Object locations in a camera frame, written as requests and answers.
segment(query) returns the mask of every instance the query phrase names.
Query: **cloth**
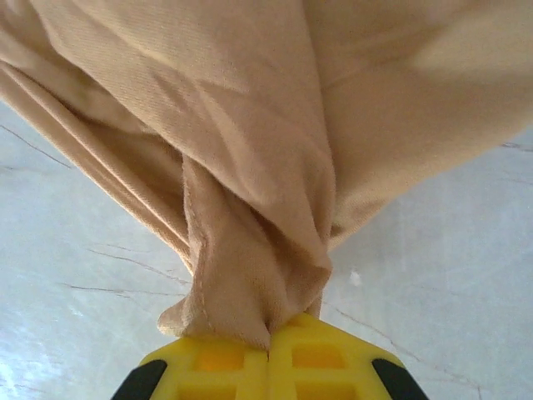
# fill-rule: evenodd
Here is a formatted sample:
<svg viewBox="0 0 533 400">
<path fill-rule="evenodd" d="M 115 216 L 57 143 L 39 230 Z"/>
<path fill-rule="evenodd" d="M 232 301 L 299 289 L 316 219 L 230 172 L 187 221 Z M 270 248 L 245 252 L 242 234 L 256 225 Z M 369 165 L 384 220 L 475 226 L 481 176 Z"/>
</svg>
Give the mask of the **cloth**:
<svg viewBox="0 0 533 400">
<path fill-rule="evenodd" d="M 329 249 L 533 110 L 531 0 L 0 4 L 4 101 L 193 274 L 174 335 L 268 348 Z"/>
</svg>

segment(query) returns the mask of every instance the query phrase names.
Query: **marble floor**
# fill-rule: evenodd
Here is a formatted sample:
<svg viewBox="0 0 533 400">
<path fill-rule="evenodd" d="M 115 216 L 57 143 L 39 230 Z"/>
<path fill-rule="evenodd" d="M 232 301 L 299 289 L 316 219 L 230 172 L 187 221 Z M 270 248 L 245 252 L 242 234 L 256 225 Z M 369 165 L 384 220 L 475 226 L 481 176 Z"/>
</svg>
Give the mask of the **marble floor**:
<svg viewBox="0 0 533 400">
<path fill-rule="evenodd" d="M 190 277 L 2 104 L 0 125 L 0 398 L 110 398 L 171 341 L 156 319 Z M 396 353 L 430 399 L 533 398 L 533 132 L 424 182 L 331 256 L 323 318 Z"/>
</svg>

